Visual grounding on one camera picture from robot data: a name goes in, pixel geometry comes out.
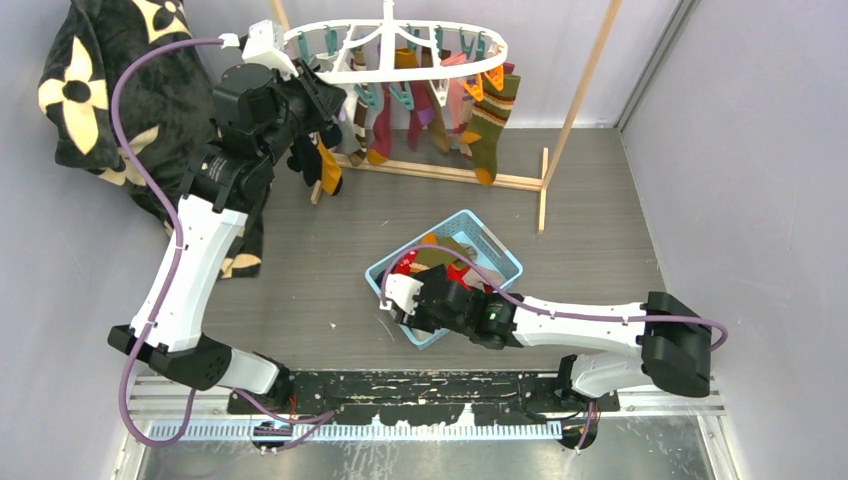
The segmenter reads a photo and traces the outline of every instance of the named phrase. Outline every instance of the blue clothespin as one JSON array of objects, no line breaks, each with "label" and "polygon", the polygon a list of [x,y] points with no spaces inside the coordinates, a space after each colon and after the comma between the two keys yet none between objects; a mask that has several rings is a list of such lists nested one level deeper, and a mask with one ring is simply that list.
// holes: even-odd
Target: blue clothespin
[{"label": "blue clothespin", "polygon": [[442,27],[436,26],[436,49],[439,50],[439,55],[442,53],[442,39],[445,36],[445,32],[442,31]]},{"label": "blue clothespin", "polygon": [[403,82],[403,88],[404,90],[401,90],[394,84],[389,85],[389,91],[392,92],[392,96],[403,104],[404,108],[411,112],[415,108],[415,101],[412,99],[412,89],[409,87],[409,82]]},{"label": "blue clothespin", "polygon": [[465,54],[465,58],[471,59],[471,50],[474,49],[474,37],[471,37],[471,43],[465,44],[465,34],[462,33],[462,28],[459,29],[459,46],[462,49],[462,53]]},{"label": "blue clothespin", "polygon": [[[421,36],[421,29],[416,28],[415,30],[412,30],[412,26],[408,23],[406,24],[406,31],[409,32],[409,34],[414,36],[414,37],[420,37]],[[407,40],[406,41],[406,48],[408,48],[412,51],[415,51],[418,48],[418,44],[411,41],[411,40]]]},{"label": "blue clothespin", "polygon": [[356,84],[353,86],[353,91],[359,95],[359,98],[368,105],[368,108],[380,112],[383,110],[383,92],[380,86],[372,83],[368,86],[368,90],[362,88],[362,85]]},{"label": "blue clothespin", "polygon": [[481,30],[480,33],[477,34],[477,58],[475,61],[479,62],[486,57],[486,40],[483,39],[483,32],[485,30]]},{"label": "blue clothespin", "polygon": [[330,27],[324,27],[324,41],[327,42],[327,54],[335,55],[336,48],[339,43],[339,34]]},{"label": "blue clothespin", "polygon": [[309,46],[306,44],[306,35],[303,32],[297,36],[297,49],[300,50],[300,58],[307,64],[312,63],[312,55],[309,55]]}]

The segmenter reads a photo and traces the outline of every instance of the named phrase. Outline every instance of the green sock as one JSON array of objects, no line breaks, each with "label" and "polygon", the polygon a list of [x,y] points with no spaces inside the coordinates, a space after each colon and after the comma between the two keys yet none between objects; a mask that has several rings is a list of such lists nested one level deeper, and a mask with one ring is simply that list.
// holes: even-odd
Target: green sock
[{"label": "green sock", "polygon": [[471,148],[474,173],[483,185],[495,183],[498,175],[498,139],[512,113],[520,83],[518,75],[505,75],[504,88],[499,92],[484,79],[483,100],[474,104],[471,121],[462,134],[462,143]]}]

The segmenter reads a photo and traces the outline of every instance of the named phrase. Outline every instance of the blanket with flower pattern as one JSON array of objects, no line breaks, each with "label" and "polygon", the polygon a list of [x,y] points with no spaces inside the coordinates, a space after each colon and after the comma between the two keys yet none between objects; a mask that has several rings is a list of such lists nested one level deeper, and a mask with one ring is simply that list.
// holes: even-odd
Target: blanket with flower pattern
[{"label": "blanket with flower pattern", "polygon": [[[171,231],[167,214],[112,131],[109,105],[121,73],[145,53],[191,38],[180,0],[71,0],[38,87],[41,111],[58,130],[55,161],[123,188]],[[142,67],[121,99],[130,148],[175,205],[189,156],[214,138],[212,83],[194,49]],[[220,277],[253,277],[262,255],[262,214],[248,225]]]}]

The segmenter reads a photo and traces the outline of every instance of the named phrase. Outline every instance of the brown sock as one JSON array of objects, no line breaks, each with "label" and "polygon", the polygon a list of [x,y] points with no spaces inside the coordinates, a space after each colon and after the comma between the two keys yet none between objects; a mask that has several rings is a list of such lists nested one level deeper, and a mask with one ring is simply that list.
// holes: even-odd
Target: brown sock
[{"label": "brown sock", "polygon": [[[450,50],[442,50],[442,58],[450,56]],[[425,68],[433,66],[433,53],[429,48],[421,49],[421,65]],[[439,149],[440,152],[447,155],[450,152],[450,138],[445,129],[445,119],[442,117],[442,107],[439,105],[439,99],[436,98],[436,93],[430,85],[427,85],[427,95],[430,97],[430,104],[433,107],[433,121],[427,125],[427,133],[430,134],[430,141]]]},{"label": "brown sock", "polygon": [[[365,53],[362,49],[358,49],[353,52],[353,56],[350,59],[350,68],[353,71],[362,71],[365,70]],[[368,87],[362,85],[362,88],[365,91],[368,91]],[[356,134],[356,140],[359,142],[359,150],[348,155],[348,160],[350,160],[350,164],[354,167],[358,167],[365,160],[365,155],[368,152],[368,148],[365,140],[365,119],[368,116],[368,105],[365,104],[365,101],[362,98],[356,99],[356,110],[353,116],[353,130]]]}]

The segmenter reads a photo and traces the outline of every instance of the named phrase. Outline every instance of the hanging sock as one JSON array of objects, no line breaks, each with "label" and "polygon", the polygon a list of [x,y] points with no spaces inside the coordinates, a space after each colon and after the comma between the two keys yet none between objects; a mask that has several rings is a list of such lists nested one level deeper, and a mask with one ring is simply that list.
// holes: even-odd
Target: hanging sock
[{"label": "hanging sock", "polygon": [[[450,56],[450,51],[442,50],[443,55]],[[433,67],[433,52],[429,48],[421,49],[421,66],[425,68]],[[445,119],[442,116],[442,108],[439,106],[439,100],[436,98],[436,92],[430,85],[427,85],[427,98],[430,100],[430,106],[433,108],[433,121],[427,125],[427,133],[430,134],[430,141],[439,149],[440,152],[447,155],[450,152],[450,138],[445,129]]]},{"label": "hanging sock", "polygon": [[[355,72],[365,70],[365,53],[361,48],[353,52],[353,56],[350,59],[350,68]],[[365,140],[365,119],[368,117],[368,105],[355,92],[354,95],[356,96],[356,108],[350,118],[353,119],[353,132],[356,140],[359,142],[359,149],[348,155],[347,158],[351,165],[358,167],[365,161],[365,156],[368,152]]]},{"label": "hanging sock", "polygon": [[[395,51],[395,68],[418,68],[415,50],[397,49]],[[413,107],[409,114],[409,130],[406,134],[406,140],[409,142],[409,146],[415,150],[418,148],[418,140],[421,138],[424,127],[430,125],[430,122],[435,118],[435,111],[427,93],[430,91],[428,82],[409,82],[409,87],[412,90]]]},{"label": "hanging sock", "polygon": [[[504,74],[511,74],[515,70],[515,65],[512,63],[504,63],[503,64]],[[465,129],[468,128],[468,121],[471,120],[471,111],[474,108],[474,100],[464,88],[461,90],[463,92],[463,96],[461,99],[462,102],[462,111],[460,112],[460,120],[457,127],[454,129],[454,136],[451,141],[451,148],[459,149],[459,153],[462,154],[467,160],[471,160],[471,149],[467,144],[460,141],[462,134],[465,132]]]},{"label": "hanging sock", "polygon": [[484,80],[483,100],[474,104],[471,121],[462,134],[462,143],[467,143],[471,148],[474,173],[483,185],[495,183],[498,174],[498,140],[512,113],[520,83],[521,77],[518,75],[505,75],[503,90],[499,92]]},{"label": "hanging sock", "polygon": [[371,142],[366,154],[368,163],[371,165],[382,165],[392,154],[392,97],[386,84],[382,85],[382,90],[383,110],[374,120],[374,126],[371,128],[374,133],[374,141]]},{"label": "hanging sock", "polygon": [[[457,53],[456,55],[442,59],[442,65],[446,67],[451,65],[463,65],[465,63],[468,63],[468,59],[464,53]],[[462,99],[467,93],[465,88],[462,86],[461,80],[461,78],[451,78],[450,83],[448,84],[447,106],[451,114],[454,129],[459,126],[460,117],[462,115]]]},{"label": "hanging sock", "polygon": [[321,154],[318,153],[317,137],[301,135],[295,138],[286,165],[295,172],[303,173],[307,187],[315,185],[321,178]]},{"label": "hanging sock", "polygon": [[315,137],[318,154],[321,157],[321,189],[328,195],[335,197],[342,189],[342,168],[336,163],[336,157],[324,146],[325,134],[322,133]]}]

